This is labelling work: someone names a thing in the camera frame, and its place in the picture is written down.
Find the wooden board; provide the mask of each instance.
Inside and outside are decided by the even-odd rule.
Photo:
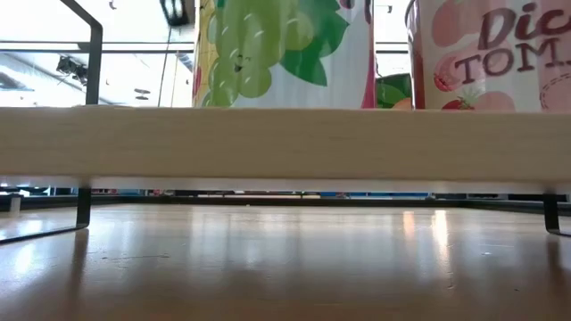
[[[93,187],[571,191],[571,115],[0,108],[0,180]]]

